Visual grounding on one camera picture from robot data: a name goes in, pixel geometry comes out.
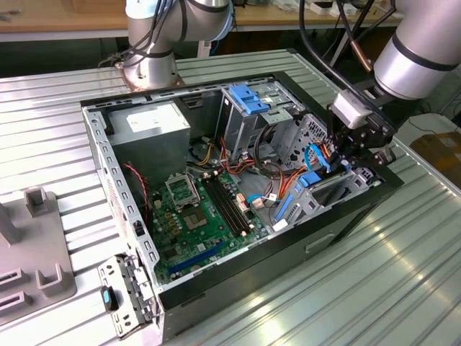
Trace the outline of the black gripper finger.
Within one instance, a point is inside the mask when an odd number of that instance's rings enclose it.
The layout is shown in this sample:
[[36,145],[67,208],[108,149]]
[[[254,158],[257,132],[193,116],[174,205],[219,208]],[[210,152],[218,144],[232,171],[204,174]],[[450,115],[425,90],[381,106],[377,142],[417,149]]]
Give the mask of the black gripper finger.
[[395,154],[389,146],[377,148],[375,151],[360,149],[351,158],[353,167],[376,168],[386,167],[395,161]]
[[328,159],[330,169],[338,169],[346,160],[352,167],[363,167],[364,162],[356,155],[361,151],[364,140],[363,130],[341,129],[338,132],[328,131],[328,138],[334,145],[334,150]]

